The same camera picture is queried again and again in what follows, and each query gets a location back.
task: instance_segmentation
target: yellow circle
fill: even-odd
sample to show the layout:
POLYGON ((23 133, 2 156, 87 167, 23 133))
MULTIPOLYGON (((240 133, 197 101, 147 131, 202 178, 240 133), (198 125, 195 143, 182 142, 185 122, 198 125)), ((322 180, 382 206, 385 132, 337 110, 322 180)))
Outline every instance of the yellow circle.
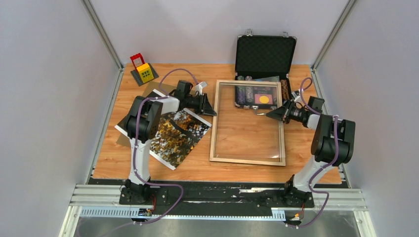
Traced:
POLYGON ((269 98, 268 98, 266 95, 262 95, 262 96, 259 98, 259 101, 260 101, 262 104, 267 104, 267 103, 269 102, 269 98))

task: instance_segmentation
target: lego piece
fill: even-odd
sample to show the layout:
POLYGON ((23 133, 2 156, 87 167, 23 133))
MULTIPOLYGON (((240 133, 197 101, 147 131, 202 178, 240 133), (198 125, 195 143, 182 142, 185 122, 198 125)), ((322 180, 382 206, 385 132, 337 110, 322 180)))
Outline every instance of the lego piece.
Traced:
POLYGON ((134 78, 134 80, 137 82, 138 86, 142 86, 144 84, 137 70, 132 70, 131 75, 134 78))
POLYGON ((137 71, 140 74, 143 83, 146 83, 154 79, 153 72, 151 71, 150 65, 148 63, 145 63, 137 67, 137 71))
POLYGON ((139 66, 145 64, 143 55, 141 55, 141 53, 138 53, 136 55, 131 56, 130 59, 131 59, 132 64, 134 65, 134 67, 139 67, 139 66))

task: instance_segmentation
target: wooden table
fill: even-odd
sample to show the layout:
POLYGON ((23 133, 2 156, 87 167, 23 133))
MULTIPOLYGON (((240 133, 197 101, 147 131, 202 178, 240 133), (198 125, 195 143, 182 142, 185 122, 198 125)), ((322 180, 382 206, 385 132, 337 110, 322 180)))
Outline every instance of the wooden table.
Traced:
MULTIPOLYGON (((232 80, 234 64, 153 64, 160 75, 155 81, 175 68, 186 68, 195 75, 198 81, 206 81, 208 86, 204 92, 208 94, 211 104, 214 102, 215 84, 217 80, 232 80)), ((114 126, 126 116, 134 98, 142 95, 147 85, 138 86, 130 71, 134 69, 127 64, 121 86, 109 120, 103 145, 93 174, 95 179, 126 179, 130 171, 131 150, 129 147, 116 144, 120 133, 114 126)), ((297 90, 301 81, 310 77, 308 65, 292 65, 290 71, 291 89, 297 90)), ((165 84, 177 85, 182 80, 192 81, 189 74, 183 71, 172 73, 165 79, 165 84)), ((308 101, 310 95, 316 95, 314 86, 304 93, 308 101)), ((212 117, 204 116, 212 122, 212 117)), ((314 131, 311 131, 291 121, 284 127, 286 162, 284 167, 210 162, 211 131, 202 138, 188 155, 185 161, 176 169, 171 170, 150 156, 150 174, 153 180, 181 181, 219 181, 219 182, 286 182, 291 175, 299 172, 310 159, 310 147, 314 131)), ((340 184, 341 179, 337 168, 328 172, 320 183, 340 184)))

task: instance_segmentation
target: gray wall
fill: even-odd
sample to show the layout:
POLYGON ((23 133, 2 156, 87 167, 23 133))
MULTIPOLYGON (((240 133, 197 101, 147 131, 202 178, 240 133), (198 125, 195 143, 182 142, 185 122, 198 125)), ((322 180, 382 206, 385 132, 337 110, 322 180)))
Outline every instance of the gray wall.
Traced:
POLYGON ((346 171, 380 237, 419 232, 418 9, 416 0, 358 1, 319 69, 332 112, 356 121, 346 171))
POLYGON ((57 236, 117 68, 81 1, 0 5, 0 236, 57 236))
POLYGON ((288 31, 293 62, 311 64, 347 0, 92 0, 123 62, 234 63, 238 35, 288 31))

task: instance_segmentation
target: wooden picture frame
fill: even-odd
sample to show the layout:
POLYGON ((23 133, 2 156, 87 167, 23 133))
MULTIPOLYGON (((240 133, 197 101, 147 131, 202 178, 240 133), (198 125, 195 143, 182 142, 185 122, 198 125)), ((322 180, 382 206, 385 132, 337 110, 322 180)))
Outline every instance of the wooden picture frame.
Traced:
MULTIPOLYGON (((267 82, 267 81, 238 81, 238 80, 218 80, 215 88, 215 102, 214 110, 218 113, 219 109, 219 98, 220 98, 220 86, 230 85, 230 86, 275 86, 277 88, 277 106, 282 106, 282 94, 281 94, 281 84, 279 82, 267 82)), ((261 165, 275 165, 275 166, 285 166, 285 140, 284 140, 284 125, 280 121, 278 122, 278 134, 279 134, 279 161, 265 161, 265 160, 254 160, 251 158, 245 159, 235 159, 235 158, 223 158, 217 155, 215 157, 215 143, 217 138, 217 116, 214 116, 212 119, 212 132, 211 132, 211 145, 209 151, 209 160, 217 162, 229 162, 229 163, 243 163, 243 164, 261 164, 261 165)))

